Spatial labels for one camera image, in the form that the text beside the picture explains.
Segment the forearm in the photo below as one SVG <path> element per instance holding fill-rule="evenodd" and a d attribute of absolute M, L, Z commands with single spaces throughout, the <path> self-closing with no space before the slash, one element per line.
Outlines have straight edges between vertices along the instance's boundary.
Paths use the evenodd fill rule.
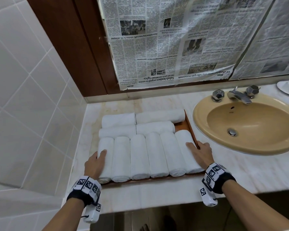
<path fill-rule="evenodd" d="M 82 200 L 70 198 L 42 231 L 76 231 L 83 210 Z"/>
<path fill-rule="evenodd" d="M 248 230 L 284 231 L 289 229 L 289 220 L 286 217 L 237 182 L 226 181 L 222 191 Z"/>

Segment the towel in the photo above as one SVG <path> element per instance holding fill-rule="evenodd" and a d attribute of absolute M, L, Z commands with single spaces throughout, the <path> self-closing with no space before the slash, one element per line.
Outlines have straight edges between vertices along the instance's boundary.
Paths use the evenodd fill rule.
<path fill-rule="evenodd" d="M 175 132 L 174 124 L 171 121 L 165 122 L 150 122 L 136 125 L 136 132 L 138 135 L 146 136 L 150 132 L 162 134 L 164 132 Z"/>
<path fill-rule="evenodd" d="M 163 177 L 169 174 L 165 152 L 161 137 L 158 133 L 151 132 L 145 137 L 150 163 L 151 177 Z"/>
<path fill-rule="evenodd" d="M 136 125 L 135 113 L 105 115 L 102 118 L 102 128 Z"/>
<path fill-rule="evenodd" d="M 143 135 L 131 138 L 131 178 L 139 180 L 150 177 L 147 145 Z"/>
<path fill-rule="evenodd" d="M 164 147 L 169 174 L 173 177 L 184 175 L 186 173 L 186 164 L 176 136 L 172 132 L 164 132 L 160 137 Z"/>
<path fill-rule="evenodd" d="M 136 125 L 130 126 L 119 126 L 119 127 L 110 127 L 110 128 L 102 128 L 99 131 L 99 138 L 110 137 L 115 139 L 119 136 L 125 137 L 133 137 L 136 135 Z"/>
<path fill-rule="evenodd" d="M 111 180 L 111 168 L 112 168 L 112 156 L 113 156 L 113 144 L 114 144 L 114 139 L 113 138 L 102 138 L 99 141 L 99 146 L 98 146 L 98 150 L 97 150 L 97 158 L 100 157 L 100 153 L 101 151 L 103 151 L 104 149 L 107 150 L 107 154 L 105 157 L 105 166 L 104 169 L 98 179 L 98 182 L 100 184 L 105 184 L 110 182 Z"/>
<path fill-rule="evenodd" d="M 181 130 L 181 131 L 176 132 L 174 135 L 176 136 L 178 140 L 181 153 L 186 163 L 186 173 L 197 173 L 197 172 L 204 171 L 204 169 L 201 168 L 199 164 L 197 164 L 192 152 L 185 145 L 186 142 L 190 142 L 195 145 L 190 132 L 187 130 Z"/>
<path fill-rule="evenodd" d="M 111 180 L 125 182 L 131 179 L 131 147 L 128 137 L 115 138 L 112 158 Z"/>
<path fill-rule="evenodd" d="M 136 123 L 149 123 L 171 121 L 172 123 L 183 122 L 185 120 L 184 109 L 172 109 L 162 111 L 151 111 L 136 114 Z"/>

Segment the faucet knob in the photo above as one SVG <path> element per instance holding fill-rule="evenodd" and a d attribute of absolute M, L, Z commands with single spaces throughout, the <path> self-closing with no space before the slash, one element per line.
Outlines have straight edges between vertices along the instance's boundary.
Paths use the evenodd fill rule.
<path fill-rule="evenodd" d="M 224 93 L 224 91 L 223 90 L 220 90 L 220 89 L 217 89 L 216 91 L 214 91 L 213 93 L 212 93 L 212 100 L 214 101 L 214 102 L 221 102 L 222 101 L 222 99 L 224 98 L 224 96 L 225 96 L 225 93 Z"/>
<path fill-rule="evenodd" d="M 246 88 L 246 95 L 250 98 L 253 98 L 254 95 L 259 93 L 259 87 L 256 85 L 251 85 L 250 87 Z"/>

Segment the white saucer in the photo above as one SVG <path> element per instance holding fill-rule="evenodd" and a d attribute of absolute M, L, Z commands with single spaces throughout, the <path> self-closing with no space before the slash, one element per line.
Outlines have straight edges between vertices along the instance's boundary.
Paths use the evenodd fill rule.
<path fill-rule="evenodd" d="M 281 90 L 282 92 L 284 92 L 284 93 L 286 93 L 286 94 L 289 95 L 289 91 L 286 91 L 285 89 L 282 88 L 283 85 L 284 85 L 286 82 L 288 82 L 288 81 L 279 81 L 276 85 L 277 85 L 277 88 L 278 88 L 279 90 Z"/>

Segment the faucet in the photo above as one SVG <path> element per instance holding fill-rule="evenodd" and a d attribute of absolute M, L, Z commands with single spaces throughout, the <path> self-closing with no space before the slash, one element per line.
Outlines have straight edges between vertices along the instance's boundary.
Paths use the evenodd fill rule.
<path fill-rule="evenodd" d="M 237 91 L 237 88 L 238 88 L 238 86 L 236 86 L 235 89 L 233 89 L 232 91 L 229 91 L 227 93 L 228 98 L 229 99 L 238 99 L 238 100 L 242 101 L 244 104 L 251 104 L 252 102 L 251 102 L 250 98 L 246 94 Z"/>

